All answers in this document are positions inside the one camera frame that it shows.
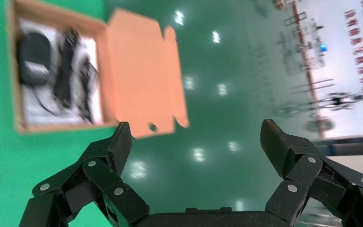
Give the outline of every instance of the orange box flap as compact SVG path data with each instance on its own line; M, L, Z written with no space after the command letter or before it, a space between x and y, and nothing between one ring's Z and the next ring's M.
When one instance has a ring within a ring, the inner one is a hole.
M189 126L176 33L156 20L117 9L108 23L112 78L104 81L108 109L135 138L170 134L174 118Z

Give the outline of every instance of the white wall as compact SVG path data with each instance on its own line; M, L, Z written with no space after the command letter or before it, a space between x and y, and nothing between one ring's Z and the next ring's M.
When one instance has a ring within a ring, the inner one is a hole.
M359 93L363 84L357 74L354 61L353 46L344 12L355 9L363 38L363 7L360 0L301 0L298 11L307 13L307 17L314 18L316 23L324 26L319 30L323 42L328 46L325 52L326 67L313 70L313 80L334 79L336 85L317 90L318 99L327 97L332 92ZM326 131L327 138L363 136L363 102L357 103L353 110L321 110L321 115L334 121L336 127Z

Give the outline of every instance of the green floor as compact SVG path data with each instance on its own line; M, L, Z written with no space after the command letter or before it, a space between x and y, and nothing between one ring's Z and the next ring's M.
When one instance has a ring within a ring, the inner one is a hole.
M308 114L287 119L272 112L273 105L309 101L308 95L291 95L289 88L305 84L305 76L286 73L276 44L291 10L278 11L271 0L112 0L106 10L96 0L49 2L103 20L120 6L176 30L190 128L134 140L122 175L152 213L186 207L263 210L280 179L260 148L262 120L275 118L288 133L318 138L303 129ZM33 136L13 131L4 6L0 1L0 227L10 227L18 226L36 183L113 129ZM174 21L176 10L184 14L183 26ZM212 42L212 31L220 43ZM109 224L90 204L71 226Z

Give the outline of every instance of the cardboard box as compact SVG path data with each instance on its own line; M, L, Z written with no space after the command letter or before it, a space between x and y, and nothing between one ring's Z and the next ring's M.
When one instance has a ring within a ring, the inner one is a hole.
M94 38L97 47L102 125L27 126L22 113L16 60L18 19L23 18L58 30L69 27ZM175 31L162 36L157 21L126 10L114 11L103 21L35 0L14 0L8 10L11 81L15 128L20 133L112 127L130 124L135 138L174 133L176 121L189 126Z

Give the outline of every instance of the white banner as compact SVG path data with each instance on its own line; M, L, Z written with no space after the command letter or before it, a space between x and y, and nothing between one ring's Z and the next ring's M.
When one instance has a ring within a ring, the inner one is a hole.
M312 78L314 82L333 80L334 85L317 89L317 100L332 99L332 93L363 96L363 0L301 0L297 8L308 20L313 18L318 26L324 26L317 33L328 50L323 56L324 67L312 69ZM348 109L323 108L319 113L335 126L325 131L326 138L363 136L363 100Z

